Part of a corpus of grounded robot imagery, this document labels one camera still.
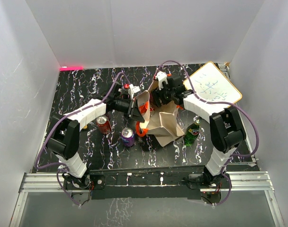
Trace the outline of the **beige canvas bag orange handles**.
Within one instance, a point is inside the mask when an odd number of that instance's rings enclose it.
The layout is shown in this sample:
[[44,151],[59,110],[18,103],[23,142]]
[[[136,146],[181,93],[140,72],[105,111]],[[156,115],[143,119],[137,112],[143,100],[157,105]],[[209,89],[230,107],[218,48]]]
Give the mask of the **beige canvas bag orange handles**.
[[[153,135],[158,143],[164,147],[184,135],[183,129],[177,122],[179,106],[173,101],[157,107],[153,104],[151,91],[158,87],[158,82],[153,81],[149,88],[137,96],[140,113],[145,122],[137,122],[135,131],[139,137]],[[150,114],[150,105],[155,107],[155,112]]]

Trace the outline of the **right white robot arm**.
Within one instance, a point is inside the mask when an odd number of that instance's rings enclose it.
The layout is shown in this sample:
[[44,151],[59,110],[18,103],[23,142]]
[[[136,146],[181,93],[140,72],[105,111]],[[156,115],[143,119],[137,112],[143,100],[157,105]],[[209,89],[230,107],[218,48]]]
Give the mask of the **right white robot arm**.
[[168,76],[159,71],[154,80],[158,82],[151,91],[157,107],[164,107],[173,101],[184,109],[198,114],[209,123],[213,151],[201,175],[189,175],[190,184],[216,187],[226,177],[226,166],[237,147],[246,140],[246,133],[236,105],[228,103],[227,108],[208,113],[211,104],[200,98],[193,88],[186,89],[180,76]]

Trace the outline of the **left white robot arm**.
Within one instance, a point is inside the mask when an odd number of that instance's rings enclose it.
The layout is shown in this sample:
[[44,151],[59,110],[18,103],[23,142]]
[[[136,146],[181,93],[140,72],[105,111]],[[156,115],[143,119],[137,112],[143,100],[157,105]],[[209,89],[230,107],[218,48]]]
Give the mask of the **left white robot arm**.
[[86,164],[78,153],[80,131],[98,117],[110,111],[119,111],[138,122],[144,122],[137,101],[140,92],[139,86],[132,84],[125,87],[118,82],[111,85],[108,92],[97,94],[87,104],[62,118],[52,119],[52,129],[47,136],[46,147],[52,151],[74,177],[73,182],[84,189],[90,184]]

